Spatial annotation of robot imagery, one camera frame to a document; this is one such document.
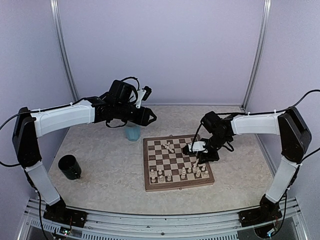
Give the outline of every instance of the blue cup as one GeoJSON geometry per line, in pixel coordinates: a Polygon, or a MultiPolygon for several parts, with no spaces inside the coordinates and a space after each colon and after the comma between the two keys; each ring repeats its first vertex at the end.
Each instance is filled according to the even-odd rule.
{"type": "Polygon", "coordinates": [[[124,127],[124,132],[130,142],[136,142],[140,138],[140,126],[135,123],[128,122],[124,127]]]}

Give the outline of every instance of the chess board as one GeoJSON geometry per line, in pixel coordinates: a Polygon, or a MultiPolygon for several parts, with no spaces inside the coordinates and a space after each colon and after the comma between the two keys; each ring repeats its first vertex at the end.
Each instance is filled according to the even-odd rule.
{"type": "Polygon", "coordinates": [[[197,166],[193,171],[193,164],[196,162],[196,155],[184,155],[182,148],[189,143],[192,143],[194,135],[180,135],[180,136],[165,136],[165,137],[151,137],[143,139],[143,167],[144,167],[144,184],[147,192],[165,191],[185,189],[192,187],[200,187],[212,185],[215,182],[214,175],[211,171],[210,165],[205,164],[205,170],[209,172],[205,176],[202,167],[197,166]],[[174,153],[166,149],[163,144],[170,144],[170,148],[174,153]],[[187,170],[184,179],[181,178],[182,168],[187,170]],[[160,182],[158,177],[158,170],[162,170],[164,181],[160,182]],[[152,182],[151,170],[155,172],[155,182],[152,182]],[[171,175],[171,180],[168,181],[168,175],[171,175]]]}

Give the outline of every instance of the black cylinder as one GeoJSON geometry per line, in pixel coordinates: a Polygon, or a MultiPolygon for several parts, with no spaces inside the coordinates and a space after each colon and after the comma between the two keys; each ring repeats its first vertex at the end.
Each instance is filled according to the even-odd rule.
{"type": "Polygon", "coordinates": [[[67,179],[75,180],[81,176],[81,167],[73,155],[63,156],[59,160],[58,167],[67,179]]]}

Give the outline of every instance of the light purple wall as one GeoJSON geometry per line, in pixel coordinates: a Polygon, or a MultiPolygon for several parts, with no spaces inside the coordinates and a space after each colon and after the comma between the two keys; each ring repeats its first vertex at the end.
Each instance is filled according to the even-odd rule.
{"type": "MultiPolygon", "coordinates": [[[[50,1],[0,1],[0,124],[21,107],[47,108],[72,101],[61,61],[50,1]]],[[[17,163],[11,137],[15,121],[0,132],[0,161],[17,163]]],[[[39,141],[46,168],[65,131],[39,141]]],[[[11,240],[34,192],[21,167],[0,166],[0,239],[11,240]]]]}
{"type": "MultiPolygon", "coordinates": [[[[248,110],[283,109],[311,89],[320,89],[320,1],[272,1],[256,84],[248,110]]],[[[298,110],[312,133],[309,151],[320,146],[320,94],[312,93],[298,110]]],[[[276,167],[281,144],[277,136],[260,136],[276,167]]],[[[320,236],[320,153],[306,159],[293,187],[312,240],[320,236]]]]}
{"type": "Polygon", "coordinates": [[[233,104],[245,96],[263,0],[59,1],[81,97],[136,76],[148,104],[233,104]]]}

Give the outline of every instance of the robotic arm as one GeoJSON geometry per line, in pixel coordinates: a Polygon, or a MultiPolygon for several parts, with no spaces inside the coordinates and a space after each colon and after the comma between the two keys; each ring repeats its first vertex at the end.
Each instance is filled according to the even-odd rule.
{"type": "Polygon", "coordinates": [[[110,90],[100,97],[86,97],[75,103],[47,109],[20,109],[19,113],[22,114],[16,120],[12,142],[29,183],[40,192],[47,204],[43,215],[45,219],[66,225],[70,225],[72,220],[73,226],[83,227],[87,213],[66,208],[43,166],[38,138],[79,124],[105,121],[106,126],[112,128],[109,123],[113,119],[124,122],[118,127],[126,125],[128,121],[147,126],[157,120],[151,109],[141,106],[141,102],[151,94],[151,88],[136,89],[124,80],[115,80],[110,90]]]}
{"type": "Polygon", "coordinates": [[[312,139],[311,133],[298,110],[292,107],[283,113],[232,114],[223,119],[211,111],[200,122],[212,134],[212,137],[190,143],[183,149],[184,154],[196,152],[199,164],[207,161],[218,161],[218,150],[222,147],[233,152],[234,149],[230,142],[233,141],[234,135],[280,135],[281,162],[273,182],[262,197],[260,207],[241,211],[239,217],[243,227],[272,221],[275,217],[281,218],[279,202],[294,183],[300,165],[304,160],[304,154],[312,139]]]}

